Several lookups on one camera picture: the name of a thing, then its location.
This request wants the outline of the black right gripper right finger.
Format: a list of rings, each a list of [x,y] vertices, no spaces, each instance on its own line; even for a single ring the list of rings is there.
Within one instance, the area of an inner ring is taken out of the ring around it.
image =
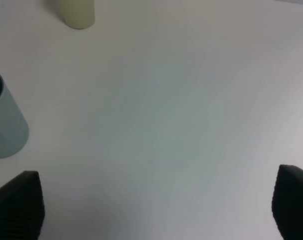
[[[303,240],[303,169],[279,166],[271,210],[284,240]]]

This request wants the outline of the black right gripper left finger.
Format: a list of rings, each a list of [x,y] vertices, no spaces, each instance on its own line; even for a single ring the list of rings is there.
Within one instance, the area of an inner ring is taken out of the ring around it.
[[[37,240],[44,219],[37,171],[25,170],[0,188],[0,240]]]

